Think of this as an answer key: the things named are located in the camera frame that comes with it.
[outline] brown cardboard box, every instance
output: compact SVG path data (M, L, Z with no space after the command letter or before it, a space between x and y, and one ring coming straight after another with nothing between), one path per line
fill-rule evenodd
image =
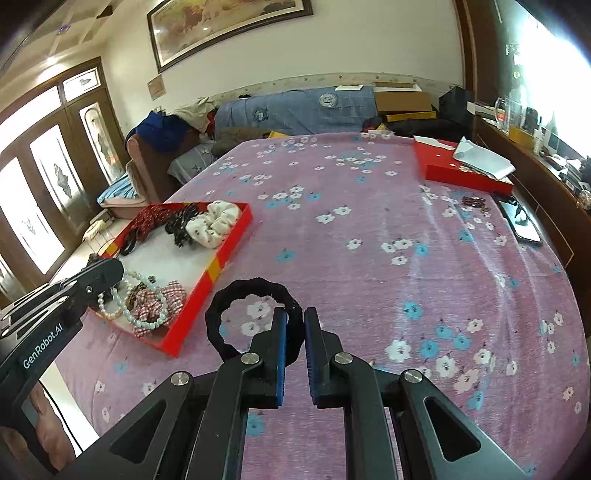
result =
M410 83L376 82L375 104L379 113L428 112L431 97Z

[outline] cardboard box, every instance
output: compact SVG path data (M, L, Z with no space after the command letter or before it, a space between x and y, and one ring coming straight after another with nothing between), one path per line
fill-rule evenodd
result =
M428 112L431 97L418 85L410 83L374 83L375 104L379 113Z
M437 112L408 112L386 115L387 122L399 122L400 120L422 120L426 118L437 118Z

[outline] picture frame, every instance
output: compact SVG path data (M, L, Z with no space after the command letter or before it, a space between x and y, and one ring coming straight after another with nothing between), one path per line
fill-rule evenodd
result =
M164 0L147 17L161 73L228 38L308 15L311 0Z

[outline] pink plaid scrunchie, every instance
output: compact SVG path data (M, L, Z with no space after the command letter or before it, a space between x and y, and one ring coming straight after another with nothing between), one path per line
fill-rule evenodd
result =
M163 326L170 326L174 319L183 309L187 293L183 286L176 280L173 280L162 289L162 293L166 298L168 307L168 316L164 320ZM136 320L140 322L155 322L162 311L162 303L156 297L156 294L149 288L145 288L138 292L135 299L134 309L131 314ZM154 330L134 326L134 335L137 338L148 335Z

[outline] glass door panel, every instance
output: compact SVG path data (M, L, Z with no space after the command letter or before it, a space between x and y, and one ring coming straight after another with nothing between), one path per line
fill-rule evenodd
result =
M111 185L124 174L125 170L109 136L99 102L84 107L79 111L79 114L96 161L99 163L99 167L109 185Z
M38 207L16 157L0 171L0 208L26 252L45 275L66 249Z
M74 168L59 125L31 142L31 153L51 198L75 230L92 217L88 195Z

